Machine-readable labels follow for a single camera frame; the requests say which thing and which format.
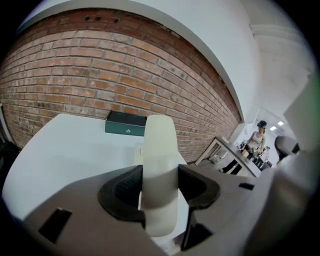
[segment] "white table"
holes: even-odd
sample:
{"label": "white table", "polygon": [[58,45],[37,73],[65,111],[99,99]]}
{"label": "white table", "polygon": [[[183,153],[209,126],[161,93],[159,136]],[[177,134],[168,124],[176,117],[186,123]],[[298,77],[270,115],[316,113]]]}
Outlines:
{"label": "white table", "polygon": [[[2,196],[11,214],[24,220],[66,185],[136,164],[135,151],[143,146],[144,137],[105,133],[105,124],[102,119],[70,114],[48,122],[23,148],[5,180]],[[186,164],[178,157],[180,164]],[[175,229],[155,237],[158,245],[186,230],[189,207],[183,196],[178,202]]]}
{"label": "white table", "polygon": [[246,158],[241,151],[234,146],[231,142],[225,141],[221,137],[215,137],[213,142],[211,143],[210,147],[211,149],[218,144],[218,147],[211,153],[209,160],[211,160],[220,150],[225,149],[227,152],[229,152],[236,160],[237,162],[247,170],[248,173],[250,173],[253,177],[259,177],[261,174],[261,170],[248,158]]}

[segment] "white ceiling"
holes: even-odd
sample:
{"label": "white ceiling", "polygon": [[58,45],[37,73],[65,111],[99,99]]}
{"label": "white ceiling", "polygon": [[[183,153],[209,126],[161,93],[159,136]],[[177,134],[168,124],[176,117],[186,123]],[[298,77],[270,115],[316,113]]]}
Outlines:
{"label": "white ceiling", "polygon": [[276,129],[273,131],[270,131],[271,133],[273,133],[275,136],[289,136],[293,139],[296,139],[293,131],[291,130],[290,126],[288,125],[288,123],[274,115],[273,113],[269,112],[268,110],[261,108],[258,112],[258,115],[256,117],[257,121],[261,121],[264,120],[267,123],[266,128],[270,129],[271,127],[275,126]]}
{"label": "white ceiling", "polygon": [[315,60],[301,32],[273,1],[240,1],[260,49],[259,105],[284,120],[283,113],[310,79]]}

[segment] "green box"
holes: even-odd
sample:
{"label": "green box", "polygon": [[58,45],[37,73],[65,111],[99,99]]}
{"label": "green box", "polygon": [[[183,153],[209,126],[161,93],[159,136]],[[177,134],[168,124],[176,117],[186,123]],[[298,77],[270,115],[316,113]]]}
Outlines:
{"label": "green box", "polygon": [[105,132],[132,136],[144,136],[147,118],[136,114],[111,111],[105,121]]}

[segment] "black hat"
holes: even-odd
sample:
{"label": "black hat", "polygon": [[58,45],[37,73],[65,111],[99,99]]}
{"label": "black hat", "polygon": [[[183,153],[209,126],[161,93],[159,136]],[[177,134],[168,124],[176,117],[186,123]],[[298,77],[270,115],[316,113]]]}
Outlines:
{"label": "black hat", "polygon": [[266,127],[267,127],[267,122],[261,120],[260,122],[258,122],[258,124],[257,124],[256,126],[266,129]]}

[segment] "table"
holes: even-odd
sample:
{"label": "table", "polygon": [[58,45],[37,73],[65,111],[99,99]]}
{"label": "table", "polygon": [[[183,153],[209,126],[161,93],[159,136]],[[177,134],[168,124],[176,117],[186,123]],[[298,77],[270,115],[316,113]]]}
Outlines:
{"label": "table", "polygon": [[[59,114],[22,149],[5,180],[2,197],[15,217],[24,220],[66,185],[113,170],[142,164],[136,153],[143,136],[105,133],[106,121]],[[179,164],[186,164],[178,154]],[[186,230],[189,206],[180,193],[174,231],[154,237],[160,245]]]}
{"label": "table", "polygon": [[195,165],[199,164],[200,161],[213,149],[213,147],[218,144],[218,147],[211,153],[209,160],[211,160],[218,151],[223,148],[236,159],[236,161],[244,167],[247,171],[249,171],[254,177],[259,177],[261,174],[260,169],[249,159],[244,157],[241,151],[234,146],[231,142],[225,141],[223,138],[216,136],[210,146],[205,150],[205,152],[199,157],[199,159],[195,162]]}

